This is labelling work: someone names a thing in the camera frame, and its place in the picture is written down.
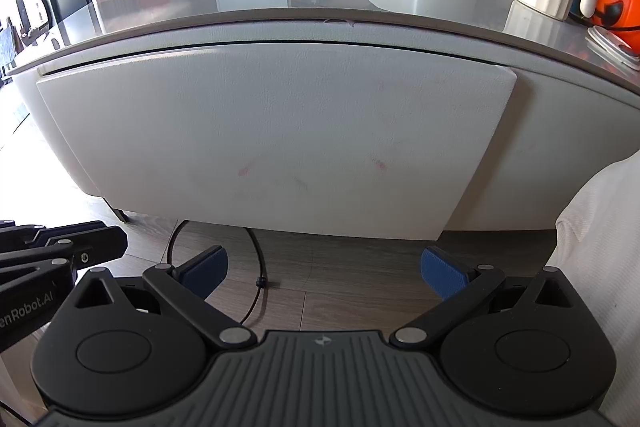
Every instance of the white cloth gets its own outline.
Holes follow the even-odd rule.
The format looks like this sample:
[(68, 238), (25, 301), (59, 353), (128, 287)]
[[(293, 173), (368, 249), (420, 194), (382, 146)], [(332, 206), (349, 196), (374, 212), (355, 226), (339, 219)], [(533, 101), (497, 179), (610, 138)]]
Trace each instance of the white cloth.
[(556, 221), (548, 265), (571, 281), (616, 352), (600, 411), (640, 425), (640, 152), (596, 174)]

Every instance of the gripper logo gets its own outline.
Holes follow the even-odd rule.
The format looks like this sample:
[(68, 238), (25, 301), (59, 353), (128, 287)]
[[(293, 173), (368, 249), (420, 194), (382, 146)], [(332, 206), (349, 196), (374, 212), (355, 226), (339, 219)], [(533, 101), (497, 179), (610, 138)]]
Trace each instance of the gripper logo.
[(44, 292), (33, 300), (24, 302), (20, 306), (12, 308), (8, 313), (0, 317), (0, 329), (11, 326), (12, 324), (27, 317), (29, 314), (50, 305), (53, 302), (53, 290)]

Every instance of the cabinet leg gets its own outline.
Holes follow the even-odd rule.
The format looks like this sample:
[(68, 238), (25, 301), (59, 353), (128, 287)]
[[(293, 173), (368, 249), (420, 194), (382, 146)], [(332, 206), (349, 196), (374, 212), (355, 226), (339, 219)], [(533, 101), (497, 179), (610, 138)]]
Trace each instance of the cabinet leg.
[(104, 202), (107, 204), (107, 206), (111, 209), (111, 212), (113, 212), (116, 217), (123, 223), (128, 223), (129, 222), (129, 216), (127, 216), (127, 214), (125, 214), (122, 210), (120, 210), (119, 208), (113, 208), (110, 204), (109, 201), (104, 200)]

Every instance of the gray countertop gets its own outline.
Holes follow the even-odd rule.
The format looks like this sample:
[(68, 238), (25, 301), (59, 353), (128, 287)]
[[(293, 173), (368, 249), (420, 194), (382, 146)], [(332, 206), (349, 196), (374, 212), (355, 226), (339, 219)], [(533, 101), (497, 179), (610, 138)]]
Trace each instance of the gray countertop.
[[(260, 20), (341, 18), (452, 32), (506, 44), (580, 68), (640, 94), (640, 74), (616, 66), (586, 40), (515, 0), (98, 0), (17, 58), (13, 73), (106, 42), (191, 26)], [(52, 38), (59, 42), (55, 50)]]

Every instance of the metal screw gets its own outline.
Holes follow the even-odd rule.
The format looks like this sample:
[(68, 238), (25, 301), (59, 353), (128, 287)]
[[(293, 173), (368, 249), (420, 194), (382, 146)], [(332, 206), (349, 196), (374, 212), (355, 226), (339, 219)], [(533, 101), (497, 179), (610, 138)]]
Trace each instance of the metal screw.
[(420, 328), (400, 328), (396, 331), (396, 339), (403, 344), (418, 344), (426, 338), (426, 331)]
[(220, 340), (225, 344), (242, 344), (251, 338), (251, 331), (246, 328), (226, 328), (220, 331)]

